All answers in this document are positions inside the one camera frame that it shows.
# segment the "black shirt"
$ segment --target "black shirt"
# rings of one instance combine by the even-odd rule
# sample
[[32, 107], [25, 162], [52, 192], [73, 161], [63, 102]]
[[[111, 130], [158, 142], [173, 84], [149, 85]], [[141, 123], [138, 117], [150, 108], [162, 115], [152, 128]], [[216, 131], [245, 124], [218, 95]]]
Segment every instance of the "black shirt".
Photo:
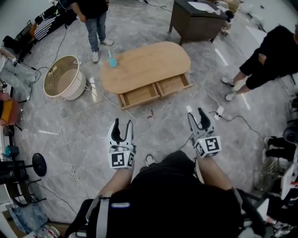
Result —
[[87, 19], [93, 19], [108, 10], [105, 0], [69, 0], [71, 3], [77, 2], [81, 12]]
[[276, 70], [280, 77], [298, 72], [298, 45], [294, 41], [294, 34], [284, 26], [278, 26], [268, 32], [257, 53], [264, 54], [265, 64]]
[[[126, 208], [113, 204], [129, 203]], [[98, 205], [87, 236], [95, 238]], [[232, 190], [204, 185], [181, 170], [157, 166], [109, 201], [107, 237], [237, 237], [243, 224]]]

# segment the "white bucket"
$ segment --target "white bucket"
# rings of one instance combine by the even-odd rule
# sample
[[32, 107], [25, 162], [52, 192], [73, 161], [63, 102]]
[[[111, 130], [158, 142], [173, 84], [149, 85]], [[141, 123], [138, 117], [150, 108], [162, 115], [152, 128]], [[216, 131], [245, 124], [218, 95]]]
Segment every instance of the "white bucket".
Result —
[[86, 77], [80, 71], [79, 60], [67, 55], [50, 67], [43, 82], [45, 94], [51, 98], [62, 96], [67, 100], [78, 98], [86, 86]]

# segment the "blue brush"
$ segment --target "blue brush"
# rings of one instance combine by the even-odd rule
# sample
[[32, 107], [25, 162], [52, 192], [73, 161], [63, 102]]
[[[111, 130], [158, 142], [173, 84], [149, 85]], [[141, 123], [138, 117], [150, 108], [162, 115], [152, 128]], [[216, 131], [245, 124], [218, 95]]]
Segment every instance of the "blue brush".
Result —
[[111, 66], [112, 68], [115, 68], [115, 67], [117, 66], [118, 63], [117, 63], [117, 60], [116, 60], [114, 57], [112, 57], [110, 50], [108, 50], [108, 56], [109, 56], [109, 60], [108, 60], [108, 62], [109, 62], [109, 64], [110, 64], [110, 66]]

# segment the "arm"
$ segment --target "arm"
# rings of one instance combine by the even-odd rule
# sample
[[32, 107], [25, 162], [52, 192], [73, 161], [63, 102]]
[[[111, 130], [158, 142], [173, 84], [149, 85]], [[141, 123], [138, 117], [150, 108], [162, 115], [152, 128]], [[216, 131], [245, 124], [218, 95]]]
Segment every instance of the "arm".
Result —
[[223, 190], [232, 189], [232, 182], [228, 176], [219, 168], [212, 157], [198, 158], [200, 172], [205, 184], [219, 187]]
[[81, 22], [87, 22], [86, 16], [81, 12], [79, 4], [77, 2], [74, 2], [72, 4], [74, 12], [79, 16]]
[[12, 53], [10, 53], [8, 50], [3, 48], [2, 46], [0, 46], [0, 53], [5, 55], [8, 58], [11, 58], [11, 59], [13, 59], [15, 57]]
[[134, 173], [134, 165], [131, 169], [118, 169], [111, 180], [99, 192], [102, 196], [109, 191], [113, 193], [123, 190], [130, 185]]

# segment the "wooden drawer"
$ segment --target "wooden drawer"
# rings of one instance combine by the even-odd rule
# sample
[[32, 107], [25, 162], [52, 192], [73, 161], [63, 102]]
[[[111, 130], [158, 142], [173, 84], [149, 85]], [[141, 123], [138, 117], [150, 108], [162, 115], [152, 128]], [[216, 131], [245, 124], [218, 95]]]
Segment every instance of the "wooden drawer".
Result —
[[151, 102], [159, 97], [160, 95], [158, 95], [156, 86], [154, 84], [149, 84], [127, 93], [118, 94], [118, 98], [122, 104], [122, 110]]
[[157, 91], [162, 98], [191, 86], [193, 84], [187, 81], [184, 74], [156, 82]]

